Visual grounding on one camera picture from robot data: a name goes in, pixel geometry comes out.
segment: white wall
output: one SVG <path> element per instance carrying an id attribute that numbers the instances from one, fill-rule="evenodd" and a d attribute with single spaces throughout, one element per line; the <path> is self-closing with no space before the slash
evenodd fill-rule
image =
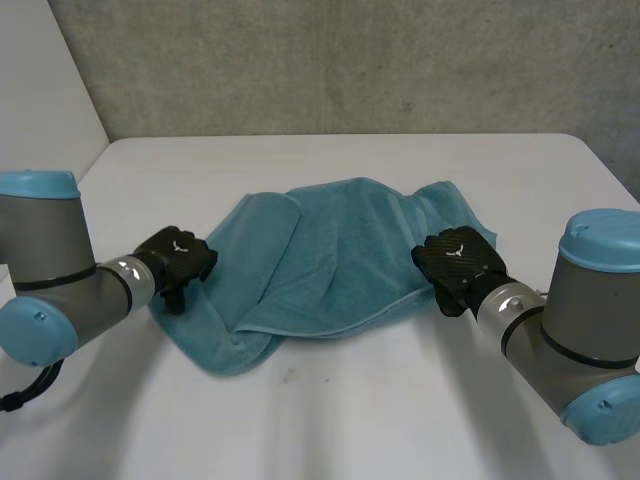
<path id="1" fill-rule="evenodd" d="M 0 0 L 0 170 L 80 179 L 108 144 L 46 0 Z"/>

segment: black band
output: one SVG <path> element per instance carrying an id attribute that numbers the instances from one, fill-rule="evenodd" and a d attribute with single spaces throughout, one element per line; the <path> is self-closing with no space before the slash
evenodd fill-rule
<path id="1" fill-rule="evenodd" d="M 547 333 L 542 325 L 540 325 L 540 334 L 544 341 L 547 342 L 551 348 L 553 348 L 560 355 L 563 355 L 574 362 L 589 365 L 590 367 L 606 368 L 608 370 L 621 370 L 623 368 L 633 367 L 638 361 L 638 357 L 630 358 L 629 360 L 600 360 L 599 358 L 587 357 L 581 353 L 569 350 L 567 347 L 560 345 Z"/>
<path id="2" fill-rule="evenodd" d="M 14 282 L 13 288 L 16 292 L 28 292 L 31 290 L 44 290 L 45 288 L 60 287 L 67 285 L 68 283 L 84 280 L 96 273 L 96 265 L 92 265 L 86 270 L 72 273 L 71 275 L 64 275 L 62 277 L 52 278 L 50 280 L 40 280 L 37 282 Z"/>
<path id="3" fill-rule="evenodd" d="M 127 315 L 129 315 L 129 312 L 131 312 L 131 307 L 133 306 L 133 296 L 131 295 L 131 289 L 129 288 L 129 285 L 127 284 L 127 282 L 125 282 L 124 278 L 122 278 L 110 268 L 105 267 L 104 265 L 100 265 L 98 268 L 113 275 L 116 280 L 120 282 L 122 288 L 124 288 L 124 293 L 127 295 Z"/>
<path id="4" fill-rule="evenodd" d="M 509 343 L 509 339 L 511 338 L 513 332 L 516 331 L 516 328 L 518 328 L 520 324 L 527 318 L 531 318 L 536 313 L 541 313 L 543 310 L 544 306 L 531 308 L 526 312 L 522 312 L 518 318 L 511 322 L 511 324 L 504 331 L 504 334 L 502 335 L 502 341 L 500 342 L 500 350 L 505 357 L 507 356 L 507 344 Z"/>

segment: towel fold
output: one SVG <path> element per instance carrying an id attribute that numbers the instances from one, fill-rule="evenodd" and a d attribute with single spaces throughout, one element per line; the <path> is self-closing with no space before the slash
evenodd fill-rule
<path id="1" fill-rule="evenodd" d="M 495 246 L 450 182 L 409 196 L 367 178 L 248 195 L 208 237 L 218 264 L 189 285 L 186 312 L 165 313 L 161 299 L 151 310 L 197 365 L 239 374 L 288 336 L 353 335 L 427 306 L 433 288 L 411 249 L 462 225 Z"/>

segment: black cable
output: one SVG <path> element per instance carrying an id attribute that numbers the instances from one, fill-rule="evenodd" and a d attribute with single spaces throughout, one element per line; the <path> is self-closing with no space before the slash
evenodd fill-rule
<path id="1" fill-rule="evenodd" d="M 53 385 L 53 382 L 56 381 L 56 378 L 58 378 L 60 370 L 62 369 L 62 362 L 64 362 L 64 360 L 60 360 L 46 367 L 42 370 L 42 373 L 38 375 L 38 378 L 23 391 L 13 392 L 0 398 L 0 412 L 13 412 L 14 410 L 18 410 L 22 408 L 25 403 L 46 392 L 49 387 Z"/>

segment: concrete wall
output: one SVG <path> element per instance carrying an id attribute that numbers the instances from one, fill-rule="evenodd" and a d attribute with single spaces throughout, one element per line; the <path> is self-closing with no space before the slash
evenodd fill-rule
<path id="1" fill-rule="evenodd" d="M 46 0 L 0 0 L 0 170 L 81 178 L 108 144 Z"/>
<path id="2" fill-rule="evenodd" d="M 112 140 L 565 132 L 640 196 L 638 0 L 49 2 Z"/>

